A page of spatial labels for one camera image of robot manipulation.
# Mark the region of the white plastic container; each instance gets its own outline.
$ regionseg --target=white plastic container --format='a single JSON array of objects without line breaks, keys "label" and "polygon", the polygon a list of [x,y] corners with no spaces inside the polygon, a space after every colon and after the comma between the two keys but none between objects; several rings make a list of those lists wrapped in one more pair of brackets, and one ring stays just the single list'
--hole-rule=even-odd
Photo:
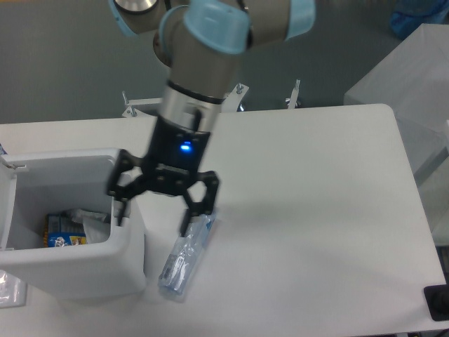
[{"label": "white plastic container", "polygon": [[[62,299],[143,290],[142,216],[131,202],[119,227],[118,210],[105,194],[117,154],[80,150],[0,157],[0,270]],[[109,239],[44,248],[46,214],[77,208],[112,214]]]}]

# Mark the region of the blue package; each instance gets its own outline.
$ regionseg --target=blue package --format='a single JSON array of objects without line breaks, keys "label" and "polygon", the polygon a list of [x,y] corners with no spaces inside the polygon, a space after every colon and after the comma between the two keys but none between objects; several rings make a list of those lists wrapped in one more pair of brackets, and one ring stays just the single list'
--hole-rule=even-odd
[{"label": "blue package", "polygon": [[400,39],[405,39],[422,23],[443,23],[448,12],[449,0],[399,0],[390,26]]},{"label": "blue package", "polygon": [[78,246],[79,244],[86,244],[85,234],[65,232],[48,234],[49,247]]},{"label": "blue package", "polygon": [[215,214],[192,219],[185,237],[178,237],[159,276],[159,288],[170,295],[184,293],[196,261],[206,245]]},{"label": "blue package", "polygon": [[61,214],[48,214],[43,234],[45,247],[66,247],[87,244],[83,225],[74,223]]}]

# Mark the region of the light blue joint cover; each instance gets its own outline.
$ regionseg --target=light blue joint cover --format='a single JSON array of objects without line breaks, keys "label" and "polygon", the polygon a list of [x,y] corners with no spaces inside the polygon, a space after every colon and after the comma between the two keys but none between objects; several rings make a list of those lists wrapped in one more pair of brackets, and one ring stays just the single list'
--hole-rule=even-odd
[{"label": "light blue joint cover", "polygon": [[166,23],[168,21],[168,18],[170,17],[170,15],[172,15],[174,12],[176,12],[178,9],[181,8],[186,8],[188,7],[188,5],[182,5],[182,6],[177,6],[177,7],[173,7],[172,9],[170,9],[167,13],[165,13],[162,17],[161,23],[159,23],[159,40],[161,41],[161,46],[162,46],[162,51],[169,57],[171,58],[171,54],[167,49],[167,45],[166,45],[166,40],[164,39],[164,35],[163,35],[163,30],[166,27]]},{"label": "light blue joint cover", "polygon": [[184,16],[189,32],[207,47],[225,54],[246,50],[250,18],[218,0],[192,0]]},{"label": "light blue joint cover", "polygon": [[109,7],[111,8],[112,15],[114,16],[114,19],[116,20],[117,25],[120,27],[121,32],[126,37],[136,37],[137,34],[134,33],[130,27],[128,27],[128,25],[125,23],[125,21],[123,21],[121,15],[119,13],[119,10],[115,6],[114,0],[108,0],[108,2],[109,2]]},{"label": "light blue joint cover", "polygon": [[290,23],[286,40],[308,32],[315,23],[315,0],[290,0]]}]

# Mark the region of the robotic arm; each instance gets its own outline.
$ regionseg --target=robotic arm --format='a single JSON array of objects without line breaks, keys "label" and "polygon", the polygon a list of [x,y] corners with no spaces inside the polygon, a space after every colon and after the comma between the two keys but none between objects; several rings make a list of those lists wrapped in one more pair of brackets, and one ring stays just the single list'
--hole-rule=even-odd
[{"label": "robotic arm", "polygon": [[[172,70],[148,152],[137,158],[120,151],[107,194],[123,203],[119,223],[128,201],[147,190],[183,196],[184,236],[192,217],[214,209],[219,179],[215,172],[198,169],[241,54],[307,32],[314,23],[314,0],[109,0],[109,4],[127,35],[159,26],[161,50],[156,54],[169,60]],[[140,167],[142,175],[120,186],[121,174],[134,167]],[[206,193],[194,202],[188,189],[199,181]]]}]

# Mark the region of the gray floor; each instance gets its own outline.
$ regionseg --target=gray floor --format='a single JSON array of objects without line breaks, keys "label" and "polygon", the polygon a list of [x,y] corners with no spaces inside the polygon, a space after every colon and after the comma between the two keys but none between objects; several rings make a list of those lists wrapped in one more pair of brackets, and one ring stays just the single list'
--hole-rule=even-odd
[{"label": "gray floor", "polygon": [[[235,83],[249,110],[283,107],[295,79],[304,106],[341,105],[344,93],[392,51],[394,1],[317,1],[313,30],[243,57]],[[0,4],[0,123],[119,117],[128,98],[160,97],[167,73],[152,35],[121,35],[107,2]]]}]

